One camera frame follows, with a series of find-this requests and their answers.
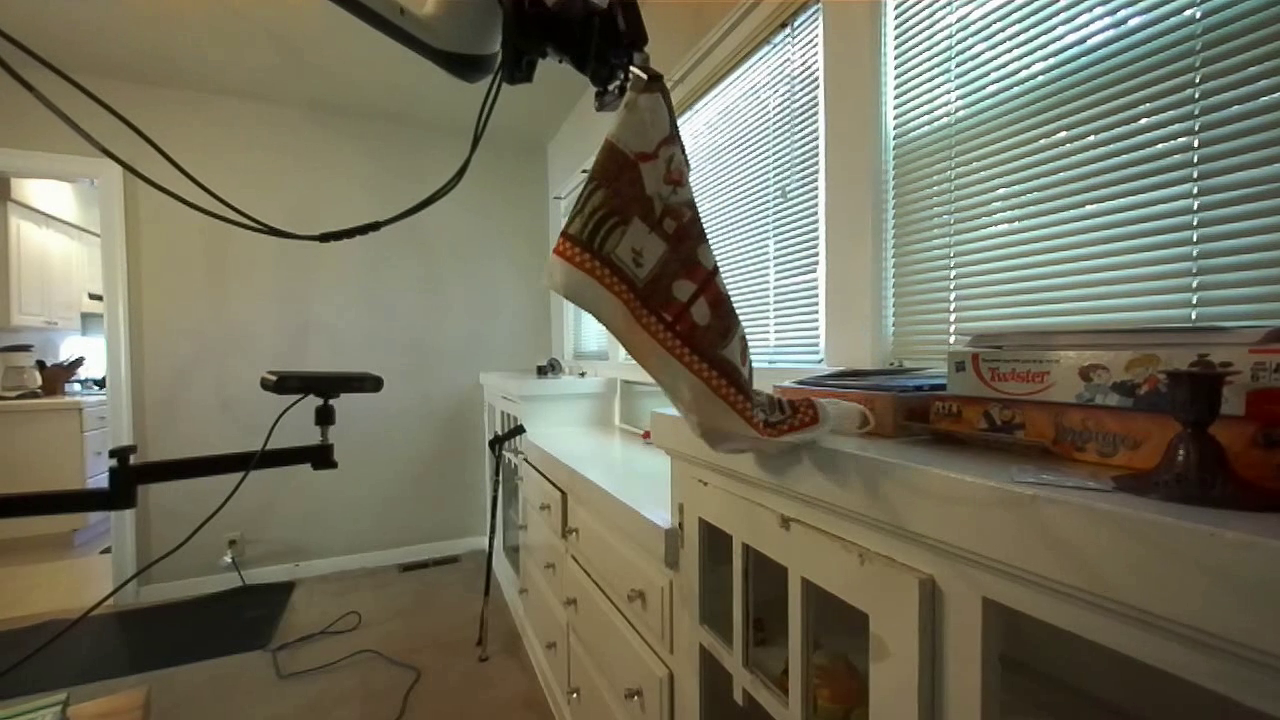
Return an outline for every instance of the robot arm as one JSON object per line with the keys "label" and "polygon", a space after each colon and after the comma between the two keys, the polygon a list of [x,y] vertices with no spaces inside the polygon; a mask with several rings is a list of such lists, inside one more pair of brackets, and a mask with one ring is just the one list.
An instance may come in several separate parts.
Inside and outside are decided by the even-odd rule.
{"label": "robot arm", "polygon": [[636,0],[333,0],[454,80],[498,73],[527,83],[545,57],[567,59],[617,106],[648,32]]}

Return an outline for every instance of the doorway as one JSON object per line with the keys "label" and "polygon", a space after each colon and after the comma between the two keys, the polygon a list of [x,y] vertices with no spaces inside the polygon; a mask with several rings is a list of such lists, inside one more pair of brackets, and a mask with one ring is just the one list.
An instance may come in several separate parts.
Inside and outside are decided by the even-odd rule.
{"label": "doorway", "polygon": [[[131,440],[131,370],[129,370],[129,230],[125,230],[125,172],[94,155],[57,155],[57,151],[18,151],[0,146],[0,177],[6,187],[12,180],[22,180],[22,187],[65,187],[75,195],[75,208],[89,208],[89,216],[71,216],[89,237],[94,237],[94,300],[71,325],[37,328],[37,325],[6,325],[0,328],[0,343],[31,343],[38,358],[61,355],[93,355],[81,369],[93,369],[81,383],[75,402],[93,402],[103,414],[103,446]],[[67,216],[38,208],[28,199],[18,211],[28,211],[37,225],[61,225]],[[5,487],[18,484],[18,476],[0,470],[0,490],[22,490]],[[0,526],[0,570],[6,587],[22,587],[6,606],[0,603],[0,622],[18,622],[37,615],[65,615],[81,613],[93,599],[100,599],[114,581],[131,576],[137,567],[137,517],[131,510],[100,510],[100,517],[65,517],[67,533],[31,533],[14,538],[14,533],[5,534]]]}

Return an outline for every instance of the window blind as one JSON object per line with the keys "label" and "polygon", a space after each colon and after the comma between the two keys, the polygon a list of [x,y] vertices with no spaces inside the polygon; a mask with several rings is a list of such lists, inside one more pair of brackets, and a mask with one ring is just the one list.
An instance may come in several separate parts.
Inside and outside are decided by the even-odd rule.
{"label": "window blind", "polygon": [[1274,0],[894,0],[893,337],[1280,325]]}
{"label": "window blind", "polygon": [[823,358],[821,83],[813,4],[679,115],[691,195],[754,369]]}

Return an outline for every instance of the floor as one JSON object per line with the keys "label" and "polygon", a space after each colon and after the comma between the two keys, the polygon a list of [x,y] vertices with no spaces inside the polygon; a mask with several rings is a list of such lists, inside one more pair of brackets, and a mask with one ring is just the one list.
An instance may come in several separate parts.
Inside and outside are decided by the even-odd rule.
{"label": "floor", "polygon": [[[18,550],[12,548],[0,550],[5,587],[14,587],[6,585],[14,570],[31,576],[18,581],[28,590],[5,599],[0,622],[5,613],[31,615],[37,606],[37,615],[44,615],[53,603],[81,606],[85,599],[94,599],[93,590],[106,581],[100,576],[106,570],[100,555],[28,548],[28,559],[38,555],[38,562],[28,567],[18,567],[14,555]],[[488,603],[488,652],[479,659],[479,585],[482,555],[404,570],[377,567],[303,581],[280,620],[275,643],[323,633],[342,613],[356,613],[360,627],[280,652],[280,666],[299,674],[280,678],[270,652],[242,652],[71,686],[71,696],[89,700],[118,686],[143,686],[148,720],[553,720],[498,594]]]}

